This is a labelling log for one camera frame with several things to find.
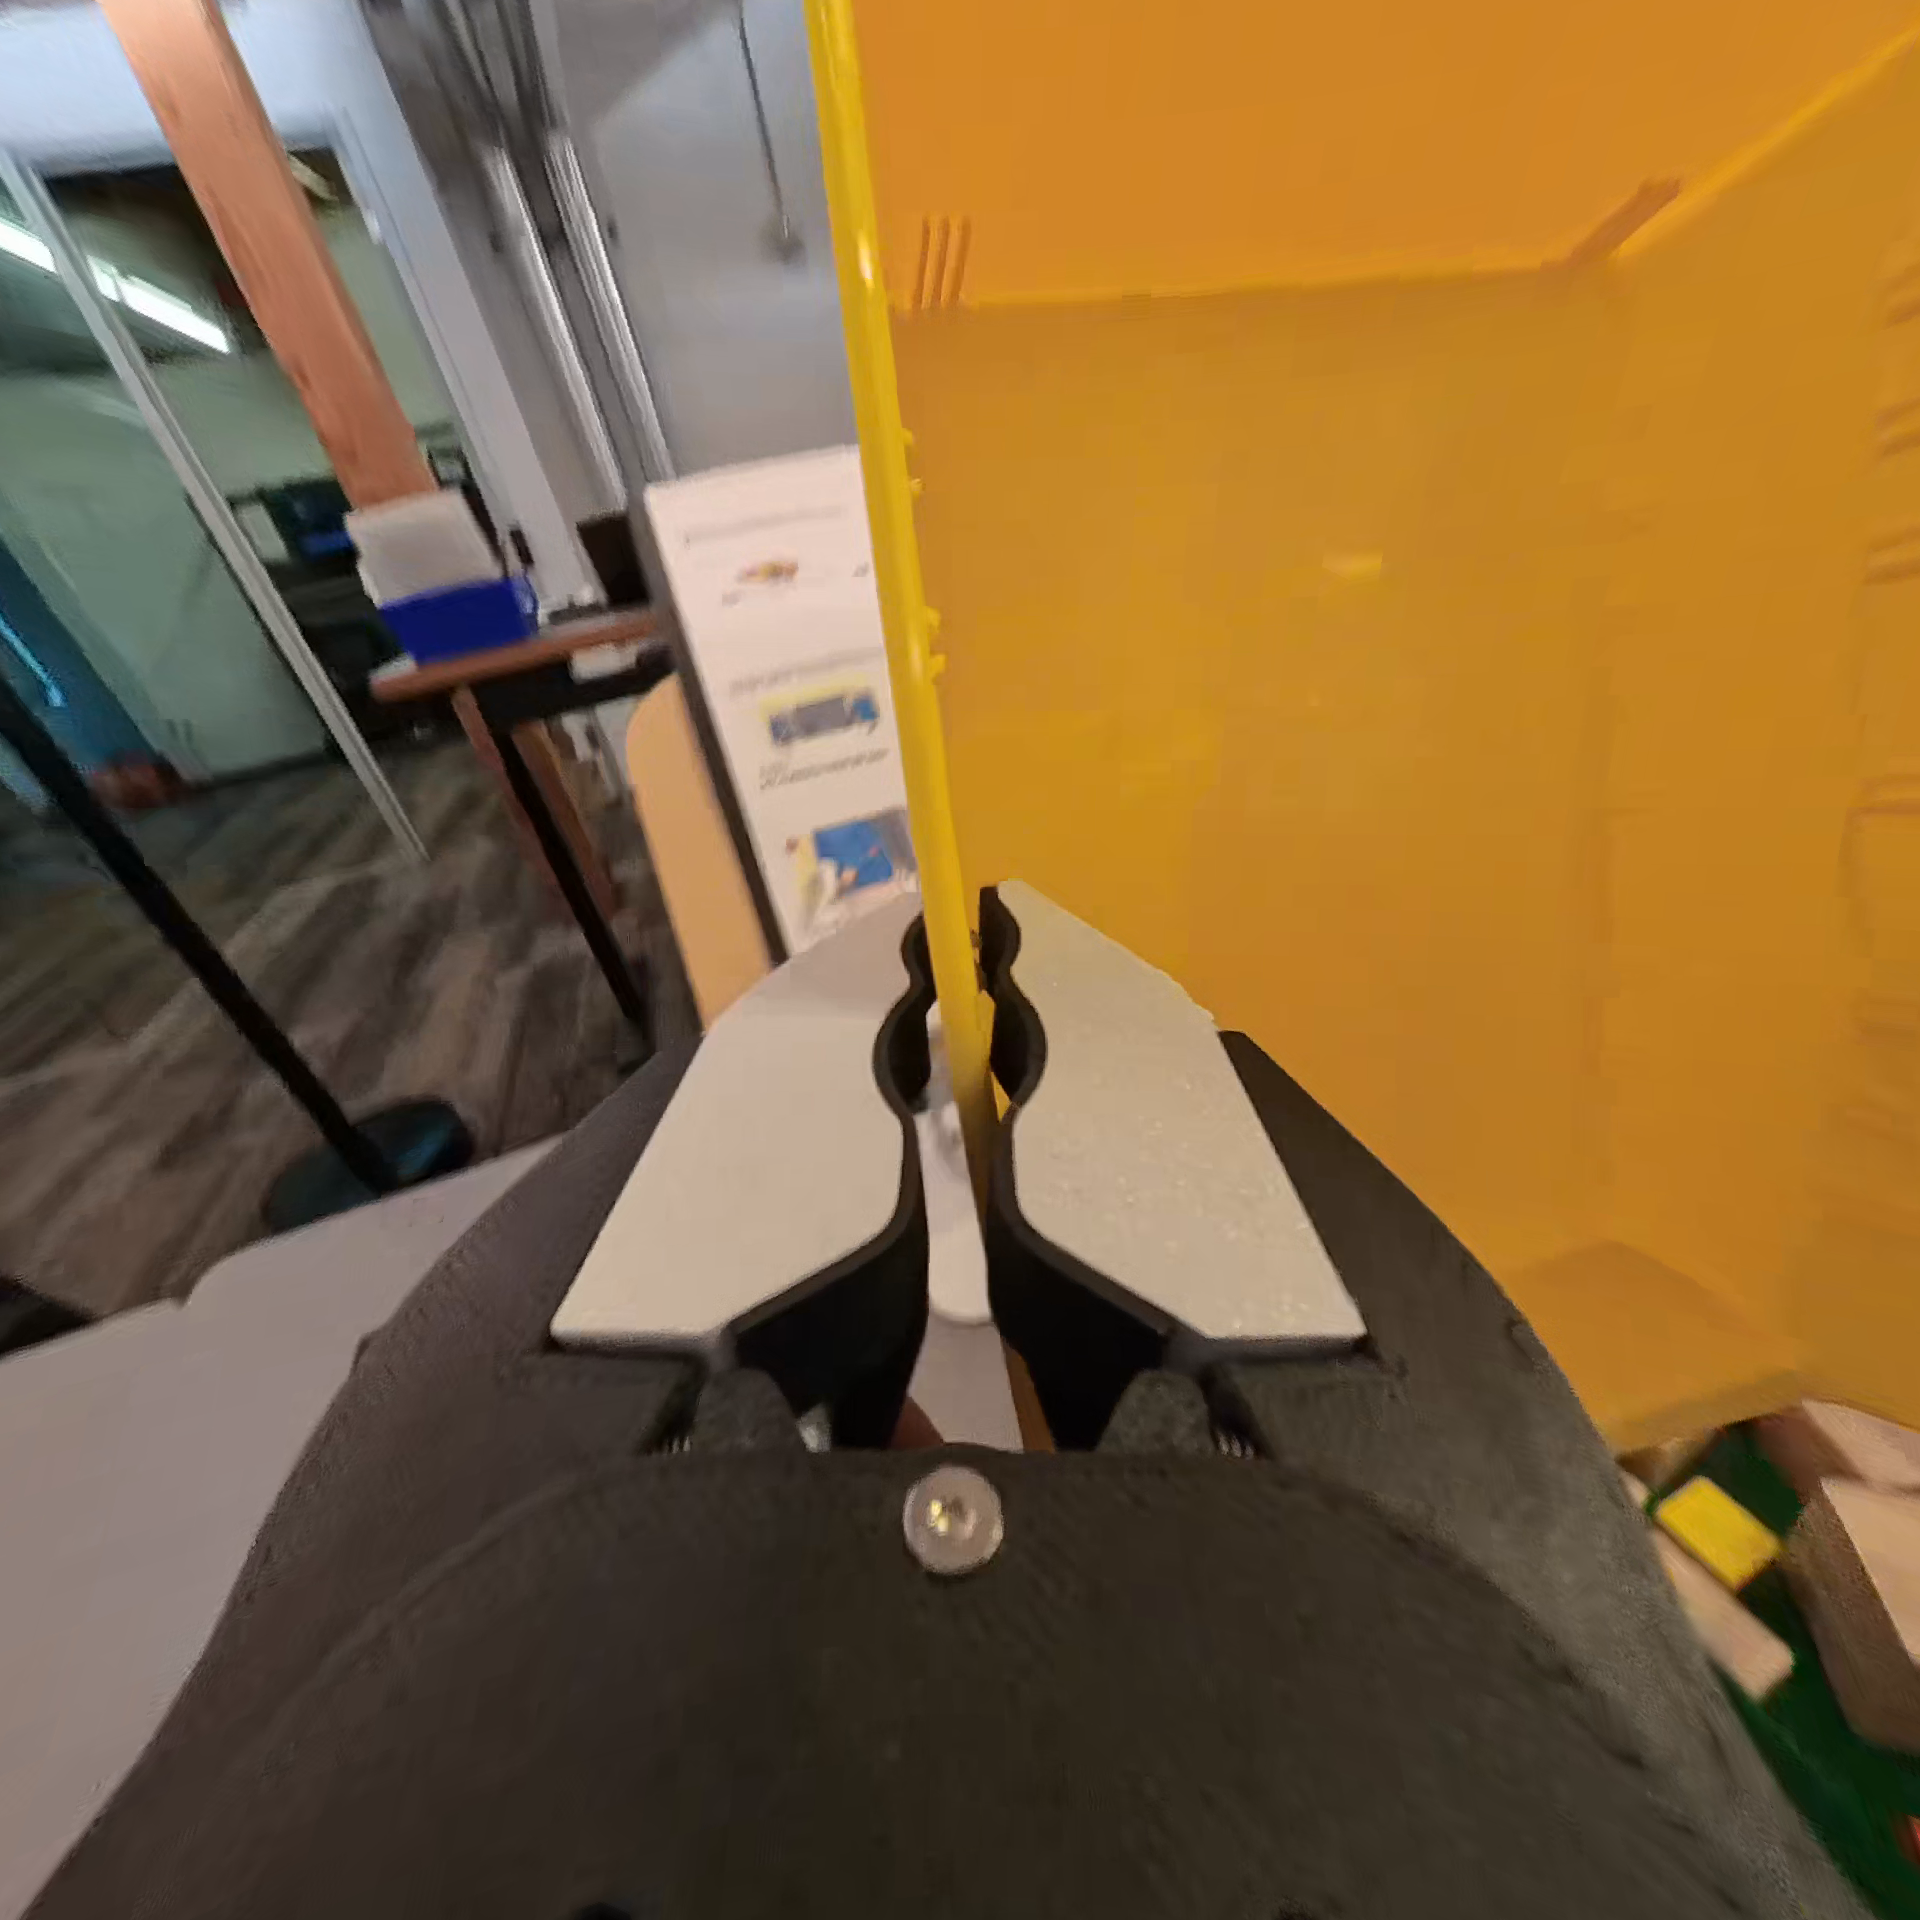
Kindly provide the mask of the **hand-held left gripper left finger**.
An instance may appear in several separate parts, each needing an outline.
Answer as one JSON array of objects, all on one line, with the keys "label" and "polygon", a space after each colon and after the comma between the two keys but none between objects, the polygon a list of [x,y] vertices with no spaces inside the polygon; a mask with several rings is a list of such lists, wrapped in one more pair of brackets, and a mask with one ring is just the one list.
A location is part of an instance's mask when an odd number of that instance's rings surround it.
[{"label": "hand-held left gripper left finger", "polygon": [[883,1449],[928,1323],[918,1108],[931,1003],[897,895],[704,1033],[549,1334],[768,1377],[838,1449]]}]

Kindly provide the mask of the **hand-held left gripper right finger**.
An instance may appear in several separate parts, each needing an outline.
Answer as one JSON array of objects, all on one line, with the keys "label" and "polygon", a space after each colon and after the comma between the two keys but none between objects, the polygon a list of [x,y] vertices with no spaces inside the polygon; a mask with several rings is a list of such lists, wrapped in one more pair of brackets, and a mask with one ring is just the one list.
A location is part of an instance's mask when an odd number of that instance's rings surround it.
[{"label": "hand-held left gripper right finger", "polygon": [[981,892],[978,967],[991,1316],[1050,1443],[1090,1451],[1139,1377],[1355,1355],[1359,1308],[1211,1012],[1025,879]]}]

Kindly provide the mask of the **yellow plastic box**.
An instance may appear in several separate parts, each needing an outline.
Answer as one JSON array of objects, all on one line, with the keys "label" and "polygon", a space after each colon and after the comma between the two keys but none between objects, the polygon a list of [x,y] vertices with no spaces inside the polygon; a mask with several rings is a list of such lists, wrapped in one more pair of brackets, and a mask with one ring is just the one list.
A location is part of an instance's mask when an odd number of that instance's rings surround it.
[{"label": "yellow plastic box", "polygon": [[1915,5],[807,5],[943,955],[1246,1028],[1627,1449],[1915,1425]]}]

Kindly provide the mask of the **pile of wooden cubes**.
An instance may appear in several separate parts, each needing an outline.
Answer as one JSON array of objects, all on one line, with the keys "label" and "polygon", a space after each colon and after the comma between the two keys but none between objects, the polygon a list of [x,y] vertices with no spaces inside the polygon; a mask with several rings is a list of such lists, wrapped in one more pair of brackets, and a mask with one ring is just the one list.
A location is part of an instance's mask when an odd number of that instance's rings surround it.
[{"label": "pile of wooden cubes", "polygon": [[1915,1428],[1811,1399],[1621,1465],[1719,1681],[1915,1761]]}]

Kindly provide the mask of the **green plastic box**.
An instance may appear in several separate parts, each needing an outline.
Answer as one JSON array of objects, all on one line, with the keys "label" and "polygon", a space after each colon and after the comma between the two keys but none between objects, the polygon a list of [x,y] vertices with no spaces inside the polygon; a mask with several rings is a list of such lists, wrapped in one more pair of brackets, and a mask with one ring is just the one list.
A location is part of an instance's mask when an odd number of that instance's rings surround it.
[{"label": "green plastic box", "polygon": [[1759,1713],[1730,1695],[1773,1779],[1866,1909],[1873,1916],[1915,1917],[1917,1753],[1915,1761],[1898,1761],[1840,1730],[1789,1721],[1784,1713]]}]

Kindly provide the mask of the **wooden instruction sign board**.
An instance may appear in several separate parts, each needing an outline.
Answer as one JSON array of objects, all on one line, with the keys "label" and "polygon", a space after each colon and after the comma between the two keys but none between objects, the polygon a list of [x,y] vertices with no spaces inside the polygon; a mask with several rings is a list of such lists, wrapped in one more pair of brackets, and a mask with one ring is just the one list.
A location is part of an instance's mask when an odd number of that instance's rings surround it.
[{"label": "wooden instruction sign board", "polygon": [[670,673],[626,763],[694,1018],[920,892],[853,446],[642,497]]}]

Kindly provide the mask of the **wooden table with black legs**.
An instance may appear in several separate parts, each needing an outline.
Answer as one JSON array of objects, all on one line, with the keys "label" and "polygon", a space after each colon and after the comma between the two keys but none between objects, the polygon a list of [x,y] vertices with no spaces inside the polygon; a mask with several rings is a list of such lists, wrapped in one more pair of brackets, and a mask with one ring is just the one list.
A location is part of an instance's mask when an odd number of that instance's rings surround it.
[{"label": "wooden table with black legs", "polygon": [[645,965],[617,937],[617,892],[559,767],[546,727],[638,700],[674,674],[655,612],[575,614],[534,638],[431,663],[381,665],[370,690],[381,707],[446,701],[473,754],[499,787],[521,846],[587,947],[630,1028],[632,1060],[655,1052]]}]

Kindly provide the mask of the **black pole stand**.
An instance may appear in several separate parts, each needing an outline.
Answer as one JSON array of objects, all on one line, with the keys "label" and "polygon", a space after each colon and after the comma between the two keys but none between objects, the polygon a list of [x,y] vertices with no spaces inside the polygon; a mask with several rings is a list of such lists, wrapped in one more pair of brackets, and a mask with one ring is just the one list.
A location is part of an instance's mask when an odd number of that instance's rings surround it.
[{"label": "black pole stand", "polygon": [[1,737],[133,909],[318,1132],[319,1145],[287,1161],[262,1193],[259,1215],[269,1233],[304,1229],[469,1171],[473,1133],[446,1100],[409,1098],[360,1121],[338,1103],[10,686],[1,686]]}]

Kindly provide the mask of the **blue storage bin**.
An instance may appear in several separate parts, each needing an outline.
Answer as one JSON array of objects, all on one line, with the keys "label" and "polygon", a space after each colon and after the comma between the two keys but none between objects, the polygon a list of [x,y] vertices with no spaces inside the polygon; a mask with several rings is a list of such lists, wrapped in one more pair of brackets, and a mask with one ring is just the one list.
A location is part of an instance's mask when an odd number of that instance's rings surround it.
[{"label": "blue storage bin", "polygon": [[415,665],[511,650],[541,627],[536,591],[521,573],[414,591],[375,611]]}]

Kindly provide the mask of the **white container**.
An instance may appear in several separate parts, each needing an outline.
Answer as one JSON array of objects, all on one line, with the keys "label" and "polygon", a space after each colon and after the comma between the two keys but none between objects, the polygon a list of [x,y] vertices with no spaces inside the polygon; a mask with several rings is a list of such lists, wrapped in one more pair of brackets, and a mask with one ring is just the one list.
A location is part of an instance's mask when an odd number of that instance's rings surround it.
[{"label": "white container", "polygon": [[458,489],[443,486],[346,511],[342,530],[355,575],[378,609],[505,575],[495,546]]}]

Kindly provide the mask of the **wooden pillar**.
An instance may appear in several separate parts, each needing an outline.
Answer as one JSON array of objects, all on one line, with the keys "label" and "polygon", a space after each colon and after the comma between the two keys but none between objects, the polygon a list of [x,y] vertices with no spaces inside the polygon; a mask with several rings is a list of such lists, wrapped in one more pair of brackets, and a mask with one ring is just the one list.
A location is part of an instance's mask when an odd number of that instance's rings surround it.
[{"label": "wooden pillar", "polygon": [[349,502],[438,491],[219,7],[103,13]]}]

